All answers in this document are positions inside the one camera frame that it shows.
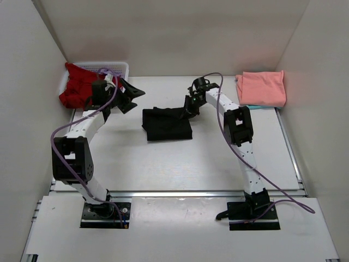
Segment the black t shirt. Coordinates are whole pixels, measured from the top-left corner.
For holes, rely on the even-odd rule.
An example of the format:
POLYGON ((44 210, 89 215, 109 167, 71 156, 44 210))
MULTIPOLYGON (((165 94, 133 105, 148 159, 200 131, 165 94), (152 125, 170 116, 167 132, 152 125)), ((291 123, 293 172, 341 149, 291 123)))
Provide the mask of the black t shirt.
POLYGON ((183 116, 184 108, 157 108, 142 110, 142 128, 147 141, 175 141, 192 139, 189 120, 183 116))

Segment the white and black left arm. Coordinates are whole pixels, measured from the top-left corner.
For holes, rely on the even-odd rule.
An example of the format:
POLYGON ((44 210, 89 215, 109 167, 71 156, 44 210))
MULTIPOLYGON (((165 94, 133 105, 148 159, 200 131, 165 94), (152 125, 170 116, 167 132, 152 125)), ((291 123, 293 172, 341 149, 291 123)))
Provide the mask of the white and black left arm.
POLYGON ((93 177, 94 163, 89 143, 106 123, 112 109, 117 108, 126 114, 137 106, 133 100, 144 94, 123 78, 108 74, 92 83, 92 94, 85 101, 83 114, 69 125, 70 131, 61 137, 55 133, 51 135, 54 179, 75 188, 86 203, 95 205, 101 217, 112 215, 114 203, 108 190, 93 177))

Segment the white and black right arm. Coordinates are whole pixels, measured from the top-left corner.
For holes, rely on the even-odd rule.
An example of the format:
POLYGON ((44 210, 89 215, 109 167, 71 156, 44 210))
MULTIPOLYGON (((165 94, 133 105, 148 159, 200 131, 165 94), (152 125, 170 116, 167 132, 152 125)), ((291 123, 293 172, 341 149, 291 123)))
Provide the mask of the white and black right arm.
POLYGON ((188 91, 182 117, 193 118, 200 114, 201 106, 213 106, 224 139, 240 160, 245 202, 217 214, 215 219, 220 221, 233 216, 246 220, 258 218, 270 205, 270 197, 256 171, 257 164, 252 148, 254 130, 249 108, 234 103, 222 93, 220 85, 211 83, 203 76, 195 79, 188 91))

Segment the lilac t shirt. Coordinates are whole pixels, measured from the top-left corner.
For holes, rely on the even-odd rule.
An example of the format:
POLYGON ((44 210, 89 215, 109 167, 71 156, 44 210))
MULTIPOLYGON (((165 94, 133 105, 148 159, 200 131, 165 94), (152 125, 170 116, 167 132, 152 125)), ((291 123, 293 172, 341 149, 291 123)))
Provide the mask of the lilac t shirt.
POLYGON ((124 78, 125 74, 110 68, 100 68, 97 73, 103 75, 103 79, 110 82, 117 81, 117 78, 124 78))

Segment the white plastic laundry basket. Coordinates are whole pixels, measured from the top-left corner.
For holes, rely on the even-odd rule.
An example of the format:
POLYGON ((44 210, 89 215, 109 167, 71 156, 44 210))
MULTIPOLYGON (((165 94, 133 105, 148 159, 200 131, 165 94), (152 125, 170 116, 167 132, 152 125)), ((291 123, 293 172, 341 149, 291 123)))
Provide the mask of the white plastic laundry basket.
MULTIPOLYGON (((115 61, 92 61, 92 62, 77 62, 74 65, 89 70, 91 72, 97 72, 101 68, 111 69, 118 76, 122 77, 124 80, 129 80, 129 65, 127 62, 115 62, 115 61)), ((69 78, 69 72, 66 72, 63 75, 62 81, 59 86, 58 94, 62 94, 67 87, 67 82, 69 78)))

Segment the red t shirt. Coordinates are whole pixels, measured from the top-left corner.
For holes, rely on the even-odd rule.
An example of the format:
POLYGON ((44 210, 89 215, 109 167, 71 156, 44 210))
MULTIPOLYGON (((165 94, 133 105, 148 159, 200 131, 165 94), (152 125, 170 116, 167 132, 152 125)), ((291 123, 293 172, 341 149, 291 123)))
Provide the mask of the red t shirt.
POLYGON ((68 82, 59 100, 68 109, 83 109, 92 96, 92 82, 98 79, 97 73, 68 62, 65 68, 69 73, 68 82))

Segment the folded teal t shirt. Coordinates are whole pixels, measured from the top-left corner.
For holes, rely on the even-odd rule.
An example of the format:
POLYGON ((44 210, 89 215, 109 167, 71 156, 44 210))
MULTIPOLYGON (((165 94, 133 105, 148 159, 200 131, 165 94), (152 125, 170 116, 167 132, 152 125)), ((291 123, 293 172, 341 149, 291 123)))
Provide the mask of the folded teal t shirt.
POLYGON ((274 106, 263 106, 263 105, 247 105, 250 110, 259 110, 259 109, 275 109, 274 106))

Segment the folded pink t shirt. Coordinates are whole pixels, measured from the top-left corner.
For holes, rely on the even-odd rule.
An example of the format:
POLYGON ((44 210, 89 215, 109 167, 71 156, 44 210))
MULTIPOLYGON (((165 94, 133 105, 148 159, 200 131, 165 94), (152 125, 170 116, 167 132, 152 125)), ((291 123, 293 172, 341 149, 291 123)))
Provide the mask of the folded pink t shirt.
POLYGON ((286 104, 284 71, 243 72, 235 76, 239 103, 281 108, 286 104))

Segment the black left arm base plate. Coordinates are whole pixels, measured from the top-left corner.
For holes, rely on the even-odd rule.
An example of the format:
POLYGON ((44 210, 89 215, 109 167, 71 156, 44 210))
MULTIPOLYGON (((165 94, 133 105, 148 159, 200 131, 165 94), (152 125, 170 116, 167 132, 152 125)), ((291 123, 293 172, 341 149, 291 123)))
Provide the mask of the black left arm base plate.
POLYGON ((115 202, 121 216, 113 205, 92 205, 84 203, 80 228, 88 229, 128 229, 131 202, 115 202))

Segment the aluminium table edge rail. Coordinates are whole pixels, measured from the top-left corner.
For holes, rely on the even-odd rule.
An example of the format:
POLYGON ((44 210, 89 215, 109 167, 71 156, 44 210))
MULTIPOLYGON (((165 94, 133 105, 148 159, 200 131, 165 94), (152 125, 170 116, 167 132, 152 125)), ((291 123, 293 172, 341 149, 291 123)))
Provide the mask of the aluminium table edge rail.
MULTIPOLYGON (((292 197, 305 197, 307 196, 304 189, 299 190, 289 190, 286 193, 292 197)), ((80 195, 77 191, 56 191, 52 190, 49 192, 49 196, 53 195, 80 195)), ((110 193, 113 198, 234 198, 243 197, 244 193, 242 191, 114 191, 110 193)), ((280 191, 269 191, 270 197, 284 197, 280 191)))

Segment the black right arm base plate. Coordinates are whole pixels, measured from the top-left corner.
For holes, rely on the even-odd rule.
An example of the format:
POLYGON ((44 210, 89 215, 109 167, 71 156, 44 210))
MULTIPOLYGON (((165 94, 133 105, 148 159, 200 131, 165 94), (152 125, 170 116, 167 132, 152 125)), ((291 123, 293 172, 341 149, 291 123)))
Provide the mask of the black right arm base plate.
POLYGON ((245 203, 227 203, 230 231, 271 231, 281 229, 278 214, 274 206, 271 206, 266 213, 264 211, 268 206, 251 213, 248 208, 243 210, 240 205, 245 206, 245 203))

